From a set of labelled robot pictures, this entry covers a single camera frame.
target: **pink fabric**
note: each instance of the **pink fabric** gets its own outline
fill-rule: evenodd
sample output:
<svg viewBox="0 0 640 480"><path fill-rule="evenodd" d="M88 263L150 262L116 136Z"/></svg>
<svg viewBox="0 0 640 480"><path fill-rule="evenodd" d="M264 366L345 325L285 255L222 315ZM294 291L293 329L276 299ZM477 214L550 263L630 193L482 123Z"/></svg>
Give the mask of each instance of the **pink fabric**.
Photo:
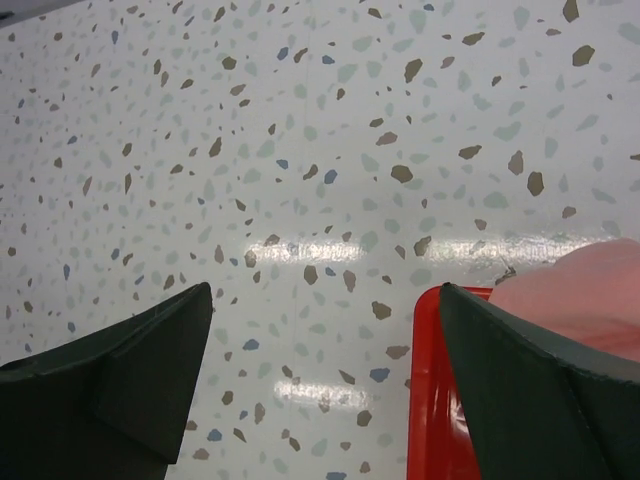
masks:
<svg viewBox="0 0 640 480"><path fill-rule="evenodd" d="M555 265L512 277L489 301L599 350L640 361L640 243L579 248Z"/></svg>

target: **terrazzo surface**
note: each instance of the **terrazzo surface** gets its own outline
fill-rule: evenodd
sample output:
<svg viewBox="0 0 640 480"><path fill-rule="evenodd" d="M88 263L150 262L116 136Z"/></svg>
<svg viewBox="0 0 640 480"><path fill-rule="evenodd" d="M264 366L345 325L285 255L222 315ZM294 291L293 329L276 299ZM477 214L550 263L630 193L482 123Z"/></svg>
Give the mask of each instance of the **terrazzo surface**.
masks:
<svg viewBox="0 0 640 480"><path fill-rule="evenodd" d="M403 478L419 295L640 236L630 0L86 2L0 54L0 361L210 282L170 479Z"/></svg>

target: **black object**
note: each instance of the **black object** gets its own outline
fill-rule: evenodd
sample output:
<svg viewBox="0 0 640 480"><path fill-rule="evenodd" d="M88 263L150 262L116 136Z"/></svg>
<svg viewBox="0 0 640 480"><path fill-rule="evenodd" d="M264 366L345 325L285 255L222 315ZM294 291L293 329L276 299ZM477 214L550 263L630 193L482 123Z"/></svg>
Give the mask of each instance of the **black object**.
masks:
<svg viewBox="0 0 640 480"><path fill-rule="evenodd" d="M202 283L1 367L0 465L20 480L164 479L178 459L211 315Z"/></svg>
<svg viewBox="0 0 640 480"><path fill-rule="evenodd" d="M445 284L440 317L483 480L640 479L640 364Z"/></svg>

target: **blue speckle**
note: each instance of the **blue speckle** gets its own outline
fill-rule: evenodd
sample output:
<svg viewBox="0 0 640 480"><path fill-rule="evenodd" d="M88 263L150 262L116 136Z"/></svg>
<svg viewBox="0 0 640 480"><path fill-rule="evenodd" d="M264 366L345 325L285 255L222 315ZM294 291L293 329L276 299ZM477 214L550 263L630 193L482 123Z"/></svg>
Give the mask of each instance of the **blue speckle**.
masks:
<svg viewBox="0 0 640 480"><path fill-rule="evenodd" d="M289 55L289 47L282 47L278 52L278 60L284 60Z"/></svg>
<svg viewBox="0 0 640 480"><path fill-rule="evenodd" d="M335 170L329 170L327 173L324 174L324 183L326 183L327 185L332 184L337 176L338 176L338 172L336 172Z"/></svg>
<svg viewBox="0 0 640 480"><path fill-rule="evenodd" d="M369 372L369 376L373 378L376 382L382 383L389 376L390 370L388 368L374 368Z"/></svg>
<svg viewBox="0 0 640 480"><path fill-rule="evenodd" d="M218 431L217 428L214 428L209 432L209 435L207 435L207 440L209 440L210 442L219 442L220 440L222 440L222 434Z"/></svg>
<svg viewBox="0 0 640 480"><path fill-rule="evenodd" d="M243 350L257 350L260 347L260 344L258 343L257 340L254 340L253 338L251 340L248 340L247 343L244 344L244 347L242 347Z"/></svg>

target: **red plastic container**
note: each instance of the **red plastic container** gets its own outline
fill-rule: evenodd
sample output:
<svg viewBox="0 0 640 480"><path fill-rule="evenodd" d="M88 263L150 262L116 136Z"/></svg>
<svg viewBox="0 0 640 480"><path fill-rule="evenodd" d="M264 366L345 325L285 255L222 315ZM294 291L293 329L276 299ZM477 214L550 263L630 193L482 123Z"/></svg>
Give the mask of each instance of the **red plastic container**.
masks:
<svg viewBox="0 0 640 480"><path fill-rule="evenodd" d="M490 288L468 288L484 299ZM481 480L440 326L440 287L413 322L407 480Z"/></svg>

